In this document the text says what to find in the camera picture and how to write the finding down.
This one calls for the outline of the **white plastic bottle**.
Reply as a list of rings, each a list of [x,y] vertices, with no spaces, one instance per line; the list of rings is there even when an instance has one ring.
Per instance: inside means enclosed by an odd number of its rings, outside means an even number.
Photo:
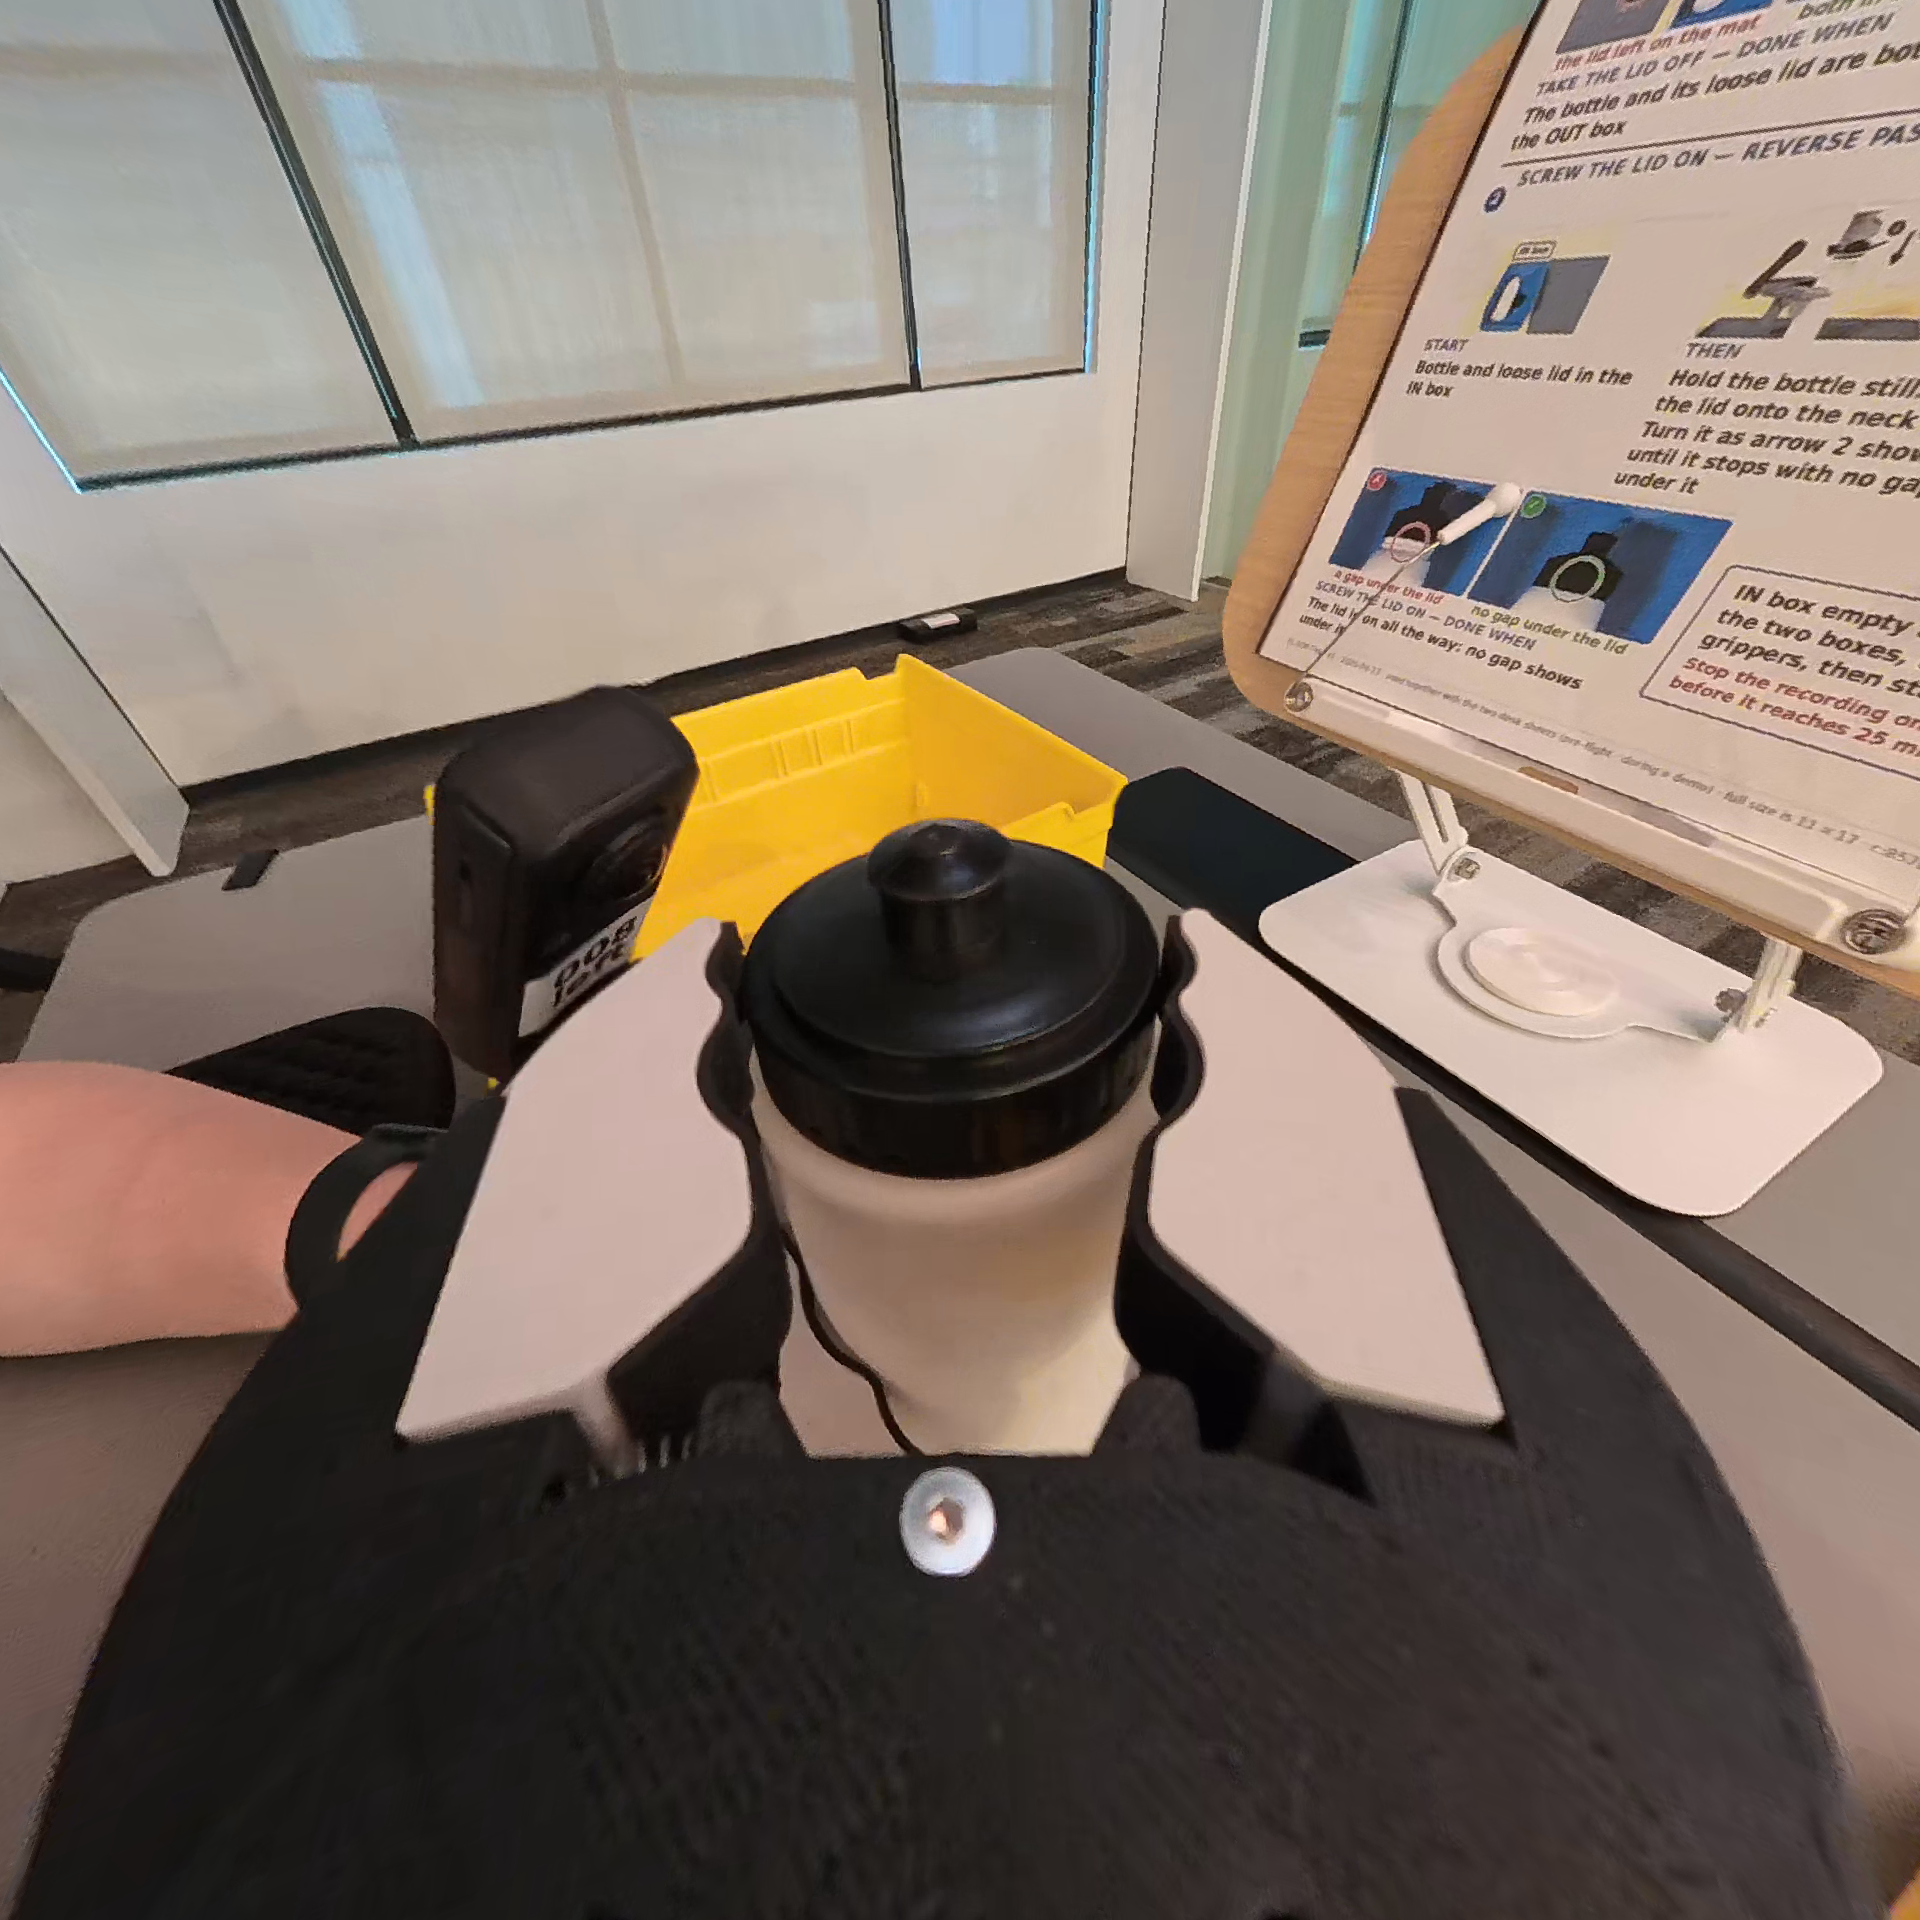
[[[1148,1087],[1054,1160],[953,1183],[847,1166],[754,1093],[780,1218],[826,1333],[926,1456],[1085,1456],[1130,1375],[1115,1272]]]

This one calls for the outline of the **printed instruction sheet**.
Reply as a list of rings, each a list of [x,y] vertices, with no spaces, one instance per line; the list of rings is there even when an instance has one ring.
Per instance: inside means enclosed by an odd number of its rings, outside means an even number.
[[[1265,653],[1916,903],[1916,7],[1543,3]]]

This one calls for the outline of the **person's left forearm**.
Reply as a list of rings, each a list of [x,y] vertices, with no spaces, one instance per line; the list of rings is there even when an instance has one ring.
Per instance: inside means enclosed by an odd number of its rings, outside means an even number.
[[[360,1141],[176,1077],[3,1069],[3,1357],[280,1331],[292,1216]]]

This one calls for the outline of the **black bottle lid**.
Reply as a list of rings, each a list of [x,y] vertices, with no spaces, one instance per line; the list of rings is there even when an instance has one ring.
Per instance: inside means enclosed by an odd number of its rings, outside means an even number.
[[[738,1007],[801,1141],[931,1183],[1099,1134],[1146,1079],[1159,999],[1155,927],[1101,867],[930,819],[782,900]]]

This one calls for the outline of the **yellow plastic bin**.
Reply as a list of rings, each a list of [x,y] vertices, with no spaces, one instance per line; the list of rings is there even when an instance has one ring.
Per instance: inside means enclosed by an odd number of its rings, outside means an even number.
[[[677,732],[700,763],[635,958],[695,921],[731,921],[751,946],[808,880],[930,819],[967,819],[1099,870],[1126,783],[912,655],[886,676],[843,667],[679,716],[635,686],[592,686],[585,700]]]

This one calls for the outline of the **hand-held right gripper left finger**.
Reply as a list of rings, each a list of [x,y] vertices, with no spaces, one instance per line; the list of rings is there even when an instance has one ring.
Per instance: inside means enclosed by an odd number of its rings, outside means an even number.
[[[794,1282],[742,960],[732,924],[688,924],[507,1086],[397,1438],[565,1414],[585,1443],[688,1443],[720,1390],[780,1400]]]

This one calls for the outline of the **black mesh wrist pad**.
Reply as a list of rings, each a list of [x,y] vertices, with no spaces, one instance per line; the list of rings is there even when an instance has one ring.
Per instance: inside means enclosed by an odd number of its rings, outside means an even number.
[[[350,1137],[378,1127],[437,1131],[457,1112],[448,1047],[400,1007],[302,1021],[166,1075]]]

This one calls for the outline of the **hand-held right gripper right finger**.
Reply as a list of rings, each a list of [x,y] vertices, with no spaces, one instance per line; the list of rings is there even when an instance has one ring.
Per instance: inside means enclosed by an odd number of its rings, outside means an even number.
[[[1151,1100],[1118,1256],[1143,1375],[1179,1380],[1201,1429],[1312,1429],[1334,1405],[1501,1423],[1403,1087],[1198,907],[1164,929]]]

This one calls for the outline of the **large window with blinds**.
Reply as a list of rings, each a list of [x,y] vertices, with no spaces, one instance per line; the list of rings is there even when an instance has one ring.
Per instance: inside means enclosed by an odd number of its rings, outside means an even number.
[[[79,491],[1081,372],[1099,3],[4,3]]]

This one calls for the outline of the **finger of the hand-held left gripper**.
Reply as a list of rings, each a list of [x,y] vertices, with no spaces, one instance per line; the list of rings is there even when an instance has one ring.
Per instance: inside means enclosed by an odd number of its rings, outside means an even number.
[[[916,1456],[887,1432],[874,1380],[815,1342],[811,1328],[789,1328],[780,1349],[780,1405],[811,1456]]]

